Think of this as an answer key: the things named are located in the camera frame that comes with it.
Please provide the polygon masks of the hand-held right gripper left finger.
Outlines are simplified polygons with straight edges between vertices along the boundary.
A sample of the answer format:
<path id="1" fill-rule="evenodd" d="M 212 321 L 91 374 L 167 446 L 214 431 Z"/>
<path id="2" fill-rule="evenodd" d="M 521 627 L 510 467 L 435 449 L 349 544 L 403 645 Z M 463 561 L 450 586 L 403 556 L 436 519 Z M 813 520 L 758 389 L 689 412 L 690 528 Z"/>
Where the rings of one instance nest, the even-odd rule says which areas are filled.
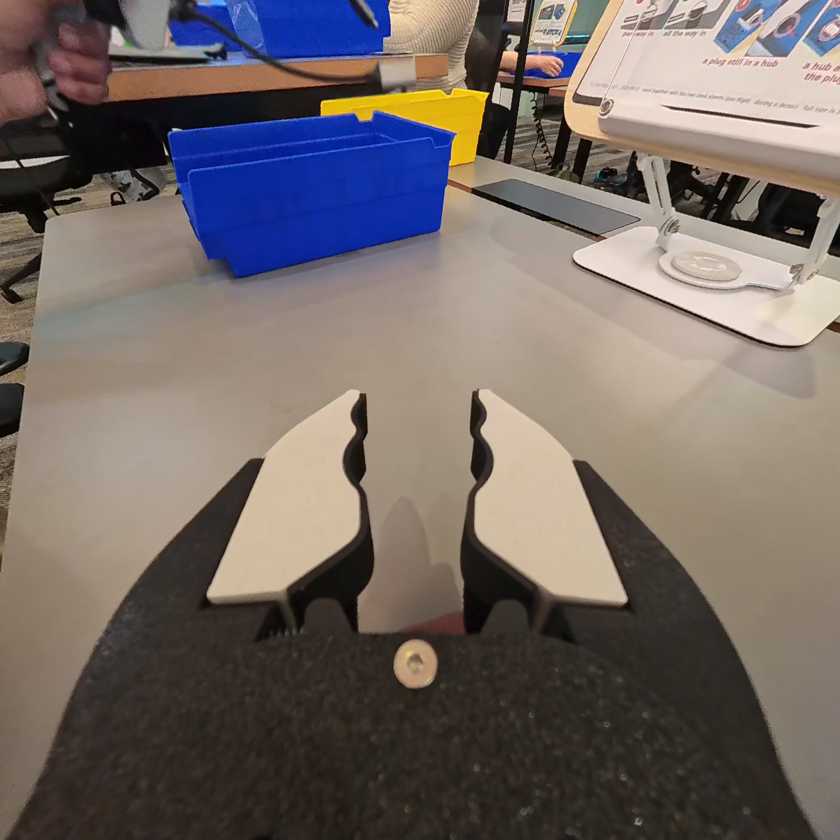
<path id="1" fill-rule="evenodd" d="M 216 606 L 356 607 L 374 550 L 365 473 L 366 395 L 350 389 L 266 452 L 211 584 Z"/>

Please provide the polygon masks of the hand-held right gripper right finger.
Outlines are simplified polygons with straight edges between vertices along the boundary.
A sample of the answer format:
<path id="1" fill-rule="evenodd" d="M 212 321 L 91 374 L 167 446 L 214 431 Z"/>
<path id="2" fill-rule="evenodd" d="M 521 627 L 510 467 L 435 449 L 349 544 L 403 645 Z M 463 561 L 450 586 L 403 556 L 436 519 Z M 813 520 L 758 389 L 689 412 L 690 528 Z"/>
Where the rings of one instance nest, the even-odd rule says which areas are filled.
<path id="1" fill-rule="evenodd" d="M 460 549 L 465 613 L 502 601 L 531 621 L 557 607 L 622 609 L 628 594 L 570 452 L 487 388 L 471 396 L 470 471 Z"/>

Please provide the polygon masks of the person's left hand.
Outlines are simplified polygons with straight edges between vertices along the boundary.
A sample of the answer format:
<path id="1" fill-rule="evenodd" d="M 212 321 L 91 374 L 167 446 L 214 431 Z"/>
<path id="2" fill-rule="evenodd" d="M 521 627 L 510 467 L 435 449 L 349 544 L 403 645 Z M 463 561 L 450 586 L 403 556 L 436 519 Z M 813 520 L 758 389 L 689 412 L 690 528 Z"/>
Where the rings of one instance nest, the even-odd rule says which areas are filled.
<path id="1" fill-rule="evenodd" d="M 51 35 L 56 10 L 76 11 L 81 2 L 1 2 L 1 124 L 37 117 L 47 96 L 32 48 L 42 40 L 46 64 L 58 91 L 74 102 L 98 105 L 109 97 L 110 28 L 95 21 L 68 22 Z"/>

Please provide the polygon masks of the dark flat tablet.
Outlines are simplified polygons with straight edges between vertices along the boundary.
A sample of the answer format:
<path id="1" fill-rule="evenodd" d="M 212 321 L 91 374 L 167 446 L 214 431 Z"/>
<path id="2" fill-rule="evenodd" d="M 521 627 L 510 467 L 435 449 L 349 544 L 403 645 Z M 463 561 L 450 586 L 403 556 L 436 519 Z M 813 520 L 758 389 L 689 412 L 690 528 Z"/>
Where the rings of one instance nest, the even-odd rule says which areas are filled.
<path id="1" fill-rule="evenodd" d="M 130 45 L 111 44 L 109 56 L 116 65 L 126 67 L 180 67 L 226 60 L 228 49 L 225 44 L 167 49 L 139 49 Z"/>

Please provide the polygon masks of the black office chair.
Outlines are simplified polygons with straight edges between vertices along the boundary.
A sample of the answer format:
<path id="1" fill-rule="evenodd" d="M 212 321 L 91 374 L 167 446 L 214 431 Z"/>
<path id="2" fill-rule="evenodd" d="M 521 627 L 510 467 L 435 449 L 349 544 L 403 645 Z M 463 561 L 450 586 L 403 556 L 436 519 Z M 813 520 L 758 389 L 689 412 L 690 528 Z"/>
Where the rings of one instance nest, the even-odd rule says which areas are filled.
<path id="1" fill-rule="evenodd" d="M 151 127 L 122 119 L 47 118 L 11 122 L 1 132 L 2 214 L 19 214 L 39 235 L 47 212 L 74 201 L 59 193 L 87 186 L 94 175 L 143 169 L 166 162 L 165 145 Z"/>

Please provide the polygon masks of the black desk panel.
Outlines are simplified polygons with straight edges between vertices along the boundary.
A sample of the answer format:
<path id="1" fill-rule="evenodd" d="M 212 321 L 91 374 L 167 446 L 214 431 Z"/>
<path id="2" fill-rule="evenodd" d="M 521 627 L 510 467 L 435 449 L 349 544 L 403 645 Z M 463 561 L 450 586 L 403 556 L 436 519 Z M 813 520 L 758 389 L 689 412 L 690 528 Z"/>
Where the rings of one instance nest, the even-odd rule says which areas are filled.
<path id="1" fill-rule="evenodd" d="M 474 186 L 487 201 L 581 234 L 602 237 L 639 222 L 639 217 L 517 179 Z"/>

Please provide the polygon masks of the yellow plastic bin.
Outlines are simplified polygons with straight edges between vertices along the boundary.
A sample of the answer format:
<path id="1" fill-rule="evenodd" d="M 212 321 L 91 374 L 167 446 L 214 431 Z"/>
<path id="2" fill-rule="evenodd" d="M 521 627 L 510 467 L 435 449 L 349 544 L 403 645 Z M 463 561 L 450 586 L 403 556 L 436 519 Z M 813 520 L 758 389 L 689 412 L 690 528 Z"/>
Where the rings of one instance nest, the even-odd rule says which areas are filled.
<path id="1" fill-rule="evenodd" d="M 475 161 L 487 93 L 455 88 L 390 92 L 373 96 L 322 100 L 321 116 L 352 113 L 370 121 L 375 112 L 423 123 L 455 135 L 450 166 Z"/>

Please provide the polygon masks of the black sign stand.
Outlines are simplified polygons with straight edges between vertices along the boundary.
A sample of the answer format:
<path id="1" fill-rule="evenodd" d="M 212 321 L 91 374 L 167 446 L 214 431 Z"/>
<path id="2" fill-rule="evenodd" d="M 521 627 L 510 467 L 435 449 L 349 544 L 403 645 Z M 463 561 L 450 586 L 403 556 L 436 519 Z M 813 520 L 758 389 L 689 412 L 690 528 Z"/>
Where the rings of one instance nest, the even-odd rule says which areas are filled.
<path id="1" fill-rule="evenodd" d="M 524 72 L 526 61 L 528 57 L 529 43 L 532 31 L 533 13 L 535 8 L 535 1 L 526 1 L 523 11 L 523 17 L 520 27 L 519 49 L 517 64 L 513 74 L 513 83 L 511 87 L 511 104 L 509 121 L 506 132 L 505 149 L 502 161 L 505 164 L 511 163 L 512 153 L 515 147 L 516 131 L 518 127 L 518 115 L 520 109 L 520 99 L 522 96 L 522 87 L 524 82 Z"/>

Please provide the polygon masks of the small blue plastic bin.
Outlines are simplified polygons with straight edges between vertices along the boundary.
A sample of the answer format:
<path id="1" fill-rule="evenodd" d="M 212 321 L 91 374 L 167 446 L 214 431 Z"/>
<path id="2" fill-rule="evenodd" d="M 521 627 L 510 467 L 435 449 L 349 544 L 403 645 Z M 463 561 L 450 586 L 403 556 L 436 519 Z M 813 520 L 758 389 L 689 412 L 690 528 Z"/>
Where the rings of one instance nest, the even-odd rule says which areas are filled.
<path id="1" fill-rule="evenodd" d="M 580 52 L 557 51 L 528 53 L 524 76 L 526 78 L 557 81 L 571 78 L 581 59 Z"/>

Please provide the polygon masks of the printed instruction sheet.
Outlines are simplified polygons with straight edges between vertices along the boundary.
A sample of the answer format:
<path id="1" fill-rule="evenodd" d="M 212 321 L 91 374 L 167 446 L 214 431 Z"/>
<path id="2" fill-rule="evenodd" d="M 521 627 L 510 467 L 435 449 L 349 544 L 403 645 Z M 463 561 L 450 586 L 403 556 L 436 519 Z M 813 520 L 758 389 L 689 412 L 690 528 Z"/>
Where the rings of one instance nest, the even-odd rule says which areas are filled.
<path id="1" fill-rule="evenodd" d="M 575 100 L 838 125 L 838 1 L 626 1 Z"/>

